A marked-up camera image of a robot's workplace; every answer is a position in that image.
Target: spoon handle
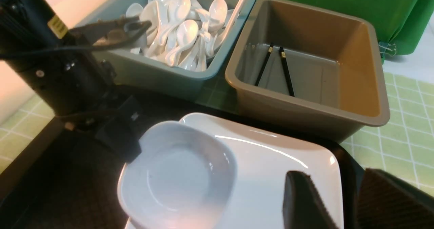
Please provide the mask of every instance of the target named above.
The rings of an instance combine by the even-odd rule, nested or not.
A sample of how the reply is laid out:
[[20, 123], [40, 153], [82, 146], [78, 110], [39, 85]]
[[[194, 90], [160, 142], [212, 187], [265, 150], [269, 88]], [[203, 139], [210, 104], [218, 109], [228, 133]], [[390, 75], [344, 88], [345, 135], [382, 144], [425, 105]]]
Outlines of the spoon handle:
[[161, 33], [160, 37], [158, 38], [158, 44], [163, 46], [166, 43], [166, 40], [167, 40], [167, 37], [169, 36], [169, 33], [177, 26], [179, 26], [179, 23], [168, 25], [166, 28], [164, 28], [163, 32]]

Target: green cloth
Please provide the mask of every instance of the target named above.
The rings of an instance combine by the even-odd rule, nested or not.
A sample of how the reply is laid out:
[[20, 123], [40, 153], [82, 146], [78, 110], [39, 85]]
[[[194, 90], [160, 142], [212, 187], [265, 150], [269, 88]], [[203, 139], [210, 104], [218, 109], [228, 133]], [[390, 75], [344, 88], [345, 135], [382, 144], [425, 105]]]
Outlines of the green cloth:
[[291, 1], [367, 20], [375, 27], [379, 42], [396, 44], [398, 55], [414, 51], [434, 11], [434, 0]]

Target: chopsticks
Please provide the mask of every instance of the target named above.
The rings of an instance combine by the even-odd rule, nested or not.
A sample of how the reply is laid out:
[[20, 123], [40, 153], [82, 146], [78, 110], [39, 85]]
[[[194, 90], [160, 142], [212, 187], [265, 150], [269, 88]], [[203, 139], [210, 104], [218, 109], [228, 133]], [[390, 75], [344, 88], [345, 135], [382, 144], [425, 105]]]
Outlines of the chopsticks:
[[287, 56], [285, 55], [285, 51], [283, 50], [283, 47], [279, 48], [279, 53], [280, 53], [280, 59], [282, 61], [283, 74], [285, 75], [285, 80], [287, 82], [288, 91], [290, 92], [290, 95], [294, 97], [293, 83], [291, 82], [290, 71], [288, 69]]
[[[274, 47], [274, 43], [271, 43], [270, 47], [268, 48], [267, 55], [265, 56], [265, 59], [262, 62], [262, 67], [261, 70], [259, 71], [259, 75], [256, 78], [256, 82], [255, 82], [256, 87], [259, 85], [259, 82], [261, 81], [262, 74], [264, 73], [265, 67], [267, 66], [267, 62], [270, 59], [270, 55], [271, 52], [273, 51], [273, 47]], [[294, 89], [293, 89], [293, 84], [291, 82], [290, 71], [288, 69], [287, 56], [285, 55], [285, 51], [283, 47], [279, 47], [279, 56], [282, 62], [283, 74], [285, 75], [285, 82], [287, 84], [288, 92], [290, 93], [290, 96], [294, 97]]]
[[256, 87], [259, 85], [259, 82], [261, 81], [262, 74], [264, 73], [265, 66], [267, 65], [268, 59], [270, 59], [270, 55], [271, 55], [271, 51], [273, 51], [273, 47], [274, 44], [271, 43], [270, 47], [268, 48], [267, 55], [265, 56], [264, 62], [262, 62], [262, 67], [261, 70], [259, 71], [258, 78], [256, 78], [256, 82], [255, 82]]

